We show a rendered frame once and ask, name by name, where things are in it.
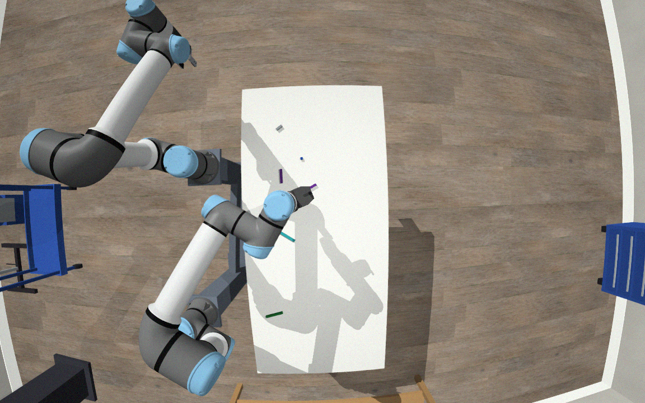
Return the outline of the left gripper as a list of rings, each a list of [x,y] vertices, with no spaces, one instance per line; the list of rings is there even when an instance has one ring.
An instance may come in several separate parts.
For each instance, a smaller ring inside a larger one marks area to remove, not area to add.
[[[165,29],[163,31],[161,31],[160,33],[162,33],[162,34],[176,34],[176,36],[181,36],[181,34],[179,34],[179,32],[176,30],[176,28],[174,28],[174,26],[169,22],[169,20],[167,20],[167,25],[165,26]],[[189,59],[188,60],[190,61],[190,63],[194,67],[196,67],[197,62],[195,61],[194,57],[191,56],[191,54],[192,54],[192,48],[190,48],[190,54],[189,54]],[[179,67],[181,67],[181,69],[184,69],[184,63],[182,63],[182,64],[180,63],[180,64],[177,64],[177,65]]]

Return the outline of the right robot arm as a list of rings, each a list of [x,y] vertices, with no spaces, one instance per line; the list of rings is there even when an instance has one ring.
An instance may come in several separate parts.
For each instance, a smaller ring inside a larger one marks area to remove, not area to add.
[[[221,196],[207,199],[202,208],[204,223],[141,320],[140,352],[151,369],[190,393],[207,395],[235,340],[212,327],[218,318],[212,301],[197,297],[189,303],[190,297],[228,233],[244,241],[243,249],[250,256],[265,259],[295,208],[294,197],[283,190],[267,195],[258,217]]]

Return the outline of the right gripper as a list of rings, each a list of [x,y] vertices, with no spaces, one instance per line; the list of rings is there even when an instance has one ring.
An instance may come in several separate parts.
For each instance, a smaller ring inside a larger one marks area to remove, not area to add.
[[[312,194],[309,186],[300,186],[289,191],[288,193],[290,193],[296,201],[296,208],[294,212],[296,212],[299,208],[310,204],[312,200],[314,200],[314,195]]]

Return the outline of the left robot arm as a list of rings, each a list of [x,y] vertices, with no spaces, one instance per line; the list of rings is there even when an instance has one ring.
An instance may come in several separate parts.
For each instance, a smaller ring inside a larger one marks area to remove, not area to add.
[[[125,8],[130,17],[117,55],[136,64],[135,69],[95,127],[86,134],[35,129],[21,141],[21,162],[35,174],[71,187],[93,185],[123,167],[160,170],[197,184],[212,182],[218,174],[212,152],[155,138],[125,142],[172,65],[186,62],[190,54],[186,38],[160,33],[167,18],[152,0],[127,0]]]

